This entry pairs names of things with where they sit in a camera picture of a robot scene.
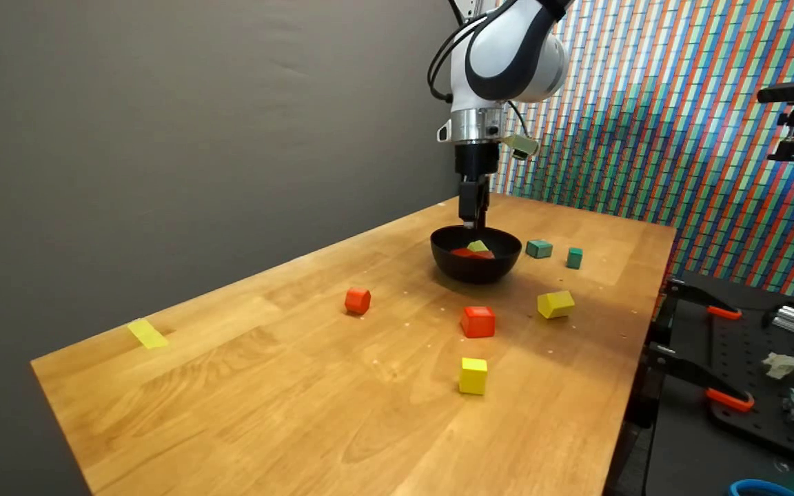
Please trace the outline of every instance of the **black bowl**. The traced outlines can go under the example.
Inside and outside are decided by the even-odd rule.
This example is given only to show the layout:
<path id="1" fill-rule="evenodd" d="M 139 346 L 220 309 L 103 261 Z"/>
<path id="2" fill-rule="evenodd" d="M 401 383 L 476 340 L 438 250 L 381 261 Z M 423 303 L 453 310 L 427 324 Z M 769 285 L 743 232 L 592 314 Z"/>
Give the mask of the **black bowl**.
<path id="1" fill-rule="evenodd" d="M 485 229 L 483 243 L 494 259 L 465 259 L 453 252 L 454 248 L 465 248 L 472 240 L 476 237 L 472 237 L 465 226 L 445 226 L 431 233 L 434 259 L 450 278 L 465 284 L 494 284 L 511 272 L 519 250 L 523 248 L 512 233 Z"/>

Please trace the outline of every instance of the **red cube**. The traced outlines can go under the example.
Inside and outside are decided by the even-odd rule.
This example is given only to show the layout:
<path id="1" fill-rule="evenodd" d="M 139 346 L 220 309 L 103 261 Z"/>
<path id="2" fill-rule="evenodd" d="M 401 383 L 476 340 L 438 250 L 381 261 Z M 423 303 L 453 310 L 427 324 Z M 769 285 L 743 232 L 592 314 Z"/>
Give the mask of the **red cube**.
<path id="1" fill-rule="evenodd" d="M 370 301 L 373 301 L 373 292 L 370 292 L 370 288 L 350 285 L 350 288 L 346 292 L 346 310 L 347 310 L 347 314 L 368 314 Z"/>
<path id="2" fill-rule="evenodd" d="M 465 305 L 460 310 L 460 331 L 470 338 L 483 338 L 497 334 L 497 310 L 485 305 Z"/>

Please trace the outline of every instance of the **gray wall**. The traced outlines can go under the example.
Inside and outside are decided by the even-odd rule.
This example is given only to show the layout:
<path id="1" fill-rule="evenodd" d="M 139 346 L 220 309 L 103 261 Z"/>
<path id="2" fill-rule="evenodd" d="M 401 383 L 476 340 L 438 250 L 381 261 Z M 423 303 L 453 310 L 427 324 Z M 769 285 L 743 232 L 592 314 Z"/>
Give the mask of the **gray wall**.
<path id="1" fill-rule="evenodd" d="M 453 24 L 427 0 L 0 0 L 0 492 L 84 487 L 31 358 L 453 193 L 424 88 Z"/>

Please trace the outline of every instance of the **yellow cube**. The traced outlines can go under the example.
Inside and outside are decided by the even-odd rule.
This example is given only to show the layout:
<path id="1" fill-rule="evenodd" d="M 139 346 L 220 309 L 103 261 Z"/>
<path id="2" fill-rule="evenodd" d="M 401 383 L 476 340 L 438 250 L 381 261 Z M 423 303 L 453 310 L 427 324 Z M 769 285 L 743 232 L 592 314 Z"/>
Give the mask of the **yellow cube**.
<path id="1" fill-rule="evenodd" d="M 487 363 L 483 358 L 460 358 L 459 391 L 485 394 Z"/>
<path id="2" fill-rule="evenodd" d="M 574 309 L 572 292 L 543 292 L 537 295 L 537 314 L 545 318 L 567 316 Z"/>

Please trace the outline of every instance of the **wooden table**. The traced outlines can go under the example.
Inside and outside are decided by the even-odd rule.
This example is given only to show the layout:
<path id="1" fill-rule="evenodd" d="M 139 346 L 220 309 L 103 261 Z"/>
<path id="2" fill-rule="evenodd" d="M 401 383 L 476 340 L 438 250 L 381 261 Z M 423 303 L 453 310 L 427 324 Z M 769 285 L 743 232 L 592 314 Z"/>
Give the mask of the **wooden table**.
<path id="1" fill-rule="evenodd" d="M 454 284 L 427 248 L 445 201 L 148 314 L 168 346 L 110 327 L 37 358 L 92 491 L 601 492 L 675 232 L 505 196 L 487 216 L 555 255 Z M 373 288 L 365 316 L 347 285 Z M 548 288 L 567 318 L 537 316 Z M 460 335 L 472 303 L 494 338 Z M 463 354 L 487 358 L 485 396 L 454 391 Z"/>

